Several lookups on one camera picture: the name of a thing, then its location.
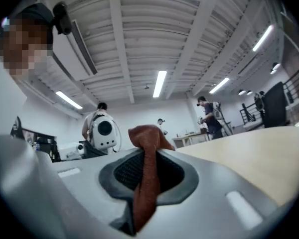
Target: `desk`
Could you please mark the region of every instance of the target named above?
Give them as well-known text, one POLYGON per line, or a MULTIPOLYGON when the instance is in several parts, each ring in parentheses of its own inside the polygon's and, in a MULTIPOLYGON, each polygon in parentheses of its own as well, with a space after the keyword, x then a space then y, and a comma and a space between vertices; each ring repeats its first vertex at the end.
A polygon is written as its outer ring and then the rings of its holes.
POLYGON ((177 149, 234 170, 283 205, 299 192, 299 127, 240 133, 177 149))
POLYGON ((182 136, 182 137, 178 137, 178 138, 173 138, 172 140, 174 141, 176 148, 181 148, 181 147, 187 146, 188 142, 189 142, 189 145, 192 145, 193 144, 192 139, 195 136, 199 136, 199 135, 204 135, 206 141, 210 140, 209 139, 209 135, 207 133, 202 134, 201 132, 188 134, 188 135, 185 135, 185 136, 182 136))

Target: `black mesh grille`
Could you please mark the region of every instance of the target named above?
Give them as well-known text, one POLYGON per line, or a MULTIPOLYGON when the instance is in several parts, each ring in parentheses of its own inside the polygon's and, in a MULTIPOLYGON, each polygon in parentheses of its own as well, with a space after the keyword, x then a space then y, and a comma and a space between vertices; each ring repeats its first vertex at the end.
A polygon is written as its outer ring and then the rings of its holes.
POLYGON ((135 190, 142 180, 144 165, 144 153, 135 155, 114 170, 115 178, 124 186, 135 190))
POLYGON ((183 168, 159 153, 156 153, 156 160, 161 193, 182 182, 184 179, 183 168))
MULTIPOLYGON (((184 170, 158 152, 156 153, 156 162, 161 193, 175 187, 184 179, 184 170)), ((124 186, 135 190, 142 180, 143 165, 144 154, 135 155, 119 165, 114 170, 114 176, 124 186)))

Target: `person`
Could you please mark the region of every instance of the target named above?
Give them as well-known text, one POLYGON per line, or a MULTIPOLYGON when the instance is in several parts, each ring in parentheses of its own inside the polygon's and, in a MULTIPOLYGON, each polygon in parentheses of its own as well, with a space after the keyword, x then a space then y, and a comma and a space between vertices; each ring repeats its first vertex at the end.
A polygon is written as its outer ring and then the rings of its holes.
POLYGON ((208 102, 206 98, 199 97, 197 99, 198 104, 205 108, 206 117, 201 119, 201 124, 206 123, 208 126, 208 130, 211 133, 213 139, 222 138, 223 134, 221 132, 222 125, 219 121, 214 117, 213 114, 213 104, 208 102))
POLYGON ((86 116, 83 127, 82 127, 82 135, 85 140, 88 142, 91 142, 91 139, 89 137, 90 128, 92 126, 93 118, 95 118, 97 115, 101 116, 107 116, 109 119, 113 120, 113 118, 107 114, 108 106, 106 103, 99 103, 96 112, 91 113, 86 116))
POLYGON ((16 117, 16 120, 11 129, 10 135, 12 138, 19 138, 19 139, 25 140, 23 132, 22 132, 21 120, 19 117, 16 117))
POLYGON ((66 5, 57 3, 52 12, 42 3, 35 3, 2 22, 0 59, 10 75, 24 79, 36 70, 45 70, 52 56, 53 27, 59 34, 72 31, 66 5))
POLYGON ((164 135, 167 135, 167 131, 165 131, 165 130, 163 130, 163 128, 162 128, 162 124, 163 124, 163 122, 165 122, 163 119, 158 119, 157 120, 157 124, 158 124, 158 128, 160 129, 160 131, 162 131, 162 133, 164 134, 164 135))

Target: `white shirt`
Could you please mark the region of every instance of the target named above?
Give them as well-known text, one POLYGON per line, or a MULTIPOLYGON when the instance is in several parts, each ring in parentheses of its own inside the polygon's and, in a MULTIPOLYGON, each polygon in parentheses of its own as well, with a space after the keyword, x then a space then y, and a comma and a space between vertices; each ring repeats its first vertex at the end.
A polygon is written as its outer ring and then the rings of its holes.
POLYGON ((161 126, 160 124, 157 123, 157 127, 160 129, 160 131, 161 131, 164 135, 167 134, 167 131, 165 131, 165 130, 162 128, 162 126, 161 126))

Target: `brown cloth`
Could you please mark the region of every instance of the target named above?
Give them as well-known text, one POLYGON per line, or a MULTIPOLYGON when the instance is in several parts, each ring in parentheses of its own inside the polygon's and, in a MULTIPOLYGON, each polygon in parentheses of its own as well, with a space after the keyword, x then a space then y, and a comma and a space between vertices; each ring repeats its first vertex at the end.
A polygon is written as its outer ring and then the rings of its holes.
POLYGON ((139 125, 129 129, 129 137, 135 147, 143 148, 145 151, 143 177, 134 191, 133 200, 134 226, 138 232, 155 212, 156 198, 160 194, 156 150, 175 150, 175 148, 155 125, 139 125))

